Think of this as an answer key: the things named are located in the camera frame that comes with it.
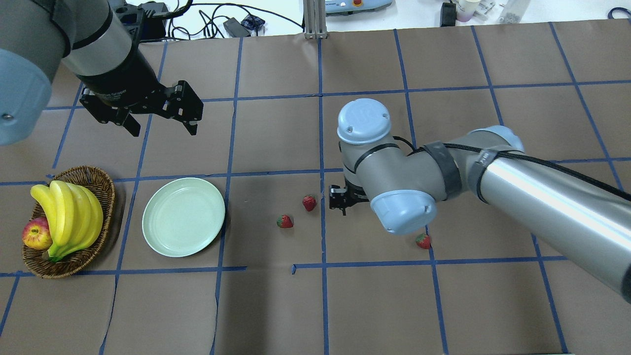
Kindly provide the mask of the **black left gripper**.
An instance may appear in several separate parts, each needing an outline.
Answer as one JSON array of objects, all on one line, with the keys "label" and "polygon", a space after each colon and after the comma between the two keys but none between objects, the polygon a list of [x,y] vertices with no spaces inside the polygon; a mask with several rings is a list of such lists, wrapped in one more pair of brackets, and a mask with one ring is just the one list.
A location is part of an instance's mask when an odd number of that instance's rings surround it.
[{"label": "black left gripper", "polygon": [[165,87],[153,74],[120,78],[108,85],[96,76],[79,79],[85,85],[79,101],[98,123],[113,123],[139,137],[140,124],[133,115],[155,114],[180,122],[192,136],[198,132],[204,104],[185,80]]}]

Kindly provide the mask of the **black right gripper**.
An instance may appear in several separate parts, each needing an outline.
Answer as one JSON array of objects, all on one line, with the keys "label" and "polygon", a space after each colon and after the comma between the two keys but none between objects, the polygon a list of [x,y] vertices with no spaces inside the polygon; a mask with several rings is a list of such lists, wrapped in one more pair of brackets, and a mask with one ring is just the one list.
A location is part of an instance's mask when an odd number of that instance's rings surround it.
[{"label": "black right gripper", "polygon": [[345,186],[329,185],[329,208],[345,211],[356,204],[368,203],[369,198],[364,189],[345,180]]}]

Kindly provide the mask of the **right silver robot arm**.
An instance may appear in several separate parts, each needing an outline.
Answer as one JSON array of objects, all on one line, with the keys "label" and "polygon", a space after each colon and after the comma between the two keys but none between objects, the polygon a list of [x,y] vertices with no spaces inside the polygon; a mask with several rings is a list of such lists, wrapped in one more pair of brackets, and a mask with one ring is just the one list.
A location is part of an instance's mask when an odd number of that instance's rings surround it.
[{"label": "right silver robot arm", "polygon": [[337,135],[345,184],[330,186],[331,209],[368,203],[387,232],[403,235],[430,224],[437,203],[469,191],[630,300],[629,193],[526,155],[501,125],[406,154],[391,134],[387,108],[370,98],[343,106]]}]

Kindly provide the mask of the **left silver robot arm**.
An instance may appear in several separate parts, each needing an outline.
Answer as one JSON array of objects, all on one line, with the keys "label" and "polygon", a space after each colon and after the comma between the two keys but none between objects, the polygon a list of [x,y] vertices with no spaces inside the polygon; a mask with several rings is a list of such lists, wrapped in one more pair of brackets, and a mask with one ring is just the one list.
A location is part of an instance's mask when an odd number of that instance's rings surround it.
[{"label": "left silver robot arm", "polygon": [[59,65],[85,85],[79,101],[99,123],[137,137],[135,114],[155,114],[196,135],[201,99],[187,81],[162,85],[139,48],[145,20],[172,19],[191,6],[147,14],[123,0],[3,0],[1,144],[32,134]]}]

